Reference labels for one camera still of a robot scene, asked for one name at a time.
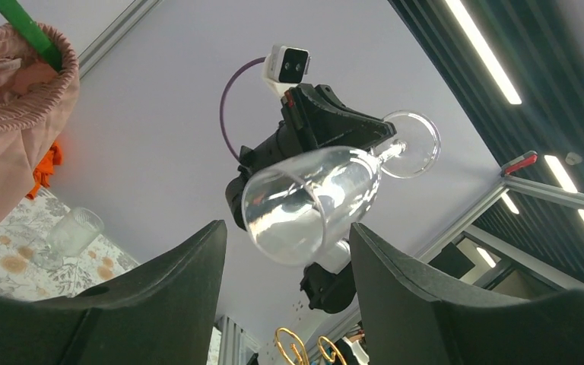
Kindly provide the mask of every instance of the glass base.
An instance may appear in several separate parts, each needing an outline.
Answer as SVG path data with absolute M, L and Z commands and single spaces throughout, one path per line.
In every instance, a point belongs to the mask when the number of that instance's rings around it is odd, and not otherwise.
M 64 265 L 63 256 L 52 250 L 46 240 L 35 230 L 25 226 L 10 226 L 6 232 L 19 255 L 36 266 L 46 270 L 56 270 Z
M 30 262 L 46 270 L 56 270 L 64 265 L 64 258 L 58 252 L 51 250 L 50 246 L 46 246 L 35 251 Z
M 383 157 L 397 151 L 394 157 L 384 158 L 382 171 L 398 179 L 410 179 L 427 172 L 440 155 L 440 134 L 436 126 L 420 113 L 400 110 L 384 117 L 395 126 L 396 134 L 373 149 Z

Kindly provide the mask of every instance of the white ceiling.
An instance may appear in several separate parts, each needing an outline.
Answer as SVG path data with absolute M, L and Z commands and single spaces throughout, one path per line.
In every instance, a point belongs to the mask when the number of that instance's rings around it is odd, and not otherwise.
M 349 107 L 378 117 L 417 110 L 438 125 L 440 162 L 415 180 L 385 176 L 365 219 L 399 249 L 415 254 L 428 244 L 500 170 L 386 0 L 165 0 L 84 79 L 52 189 L 97 212 L 106 234 L 140 261 L 225 219 L 217 313 L 260 341 L 288 323 L 292 302 L 305 300 L 302 274 L 268 261 L 233 225 L 224 190 L 236 162 L 222 142 L 218 100 L 234 71 L 273 43 L 308 49 L 306 82 L 331 85 Z M 233 143 L 269 136 L 279 109 L 259 71 L 246 73 L 227 102 Z
M 82 53 L 133 0 L 18 0 L 35 21 L 53 25 Z M 0 14 L 0 25 L 7 23 Z

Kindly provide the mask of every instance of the drinking glass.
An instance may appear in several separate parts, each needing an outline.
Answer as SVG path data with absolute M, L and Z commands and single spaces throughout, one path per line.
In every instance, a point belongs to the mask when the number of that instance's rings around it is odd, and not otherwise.
M 31 261 L 42 268 L 63 265 L 63 257 L 79 256 L 99 236 L 104 223 L 86 208 L 71 209 L 48 233 L 46 248 L 36 251 Z
M 372 153 L 322 148 L 259 171 L 243 191 L 243 219 L 256 247 L 273 261 L 305 266 L 348 234 L 375 201 L 381 172 L 407 179 L 438 158 L 435 125 L 415 112 L 384 118 L 396 135 Z

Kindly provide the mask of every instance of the wine glass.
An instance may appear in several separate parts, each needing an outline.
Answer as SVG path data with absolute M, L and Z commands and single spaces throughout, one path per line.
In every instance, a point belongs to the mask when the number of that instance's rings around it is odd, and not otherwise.
M 358 148 L 321 148 L 259 171 L 243 190 L 243 219 L 267 257 L 306 266 L 348 234 L 370 210 L 381 172 L 407 179 L 427 171 L 440 154 L 440 136 L 425 116 L 391 113 L 396 134 L 369 154 Z

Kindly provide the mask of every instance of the pink fabric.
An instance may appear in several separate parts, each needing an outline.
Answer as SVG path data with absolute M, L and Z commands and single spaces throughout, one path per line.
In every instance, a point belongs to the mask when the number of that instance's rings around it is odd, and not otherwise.
M 79 93 L 77 54 L 57 29 L 40 26 L 62 52 L 58 74 L 12 26 L 0 27 L 0 222 L 34 186 Z

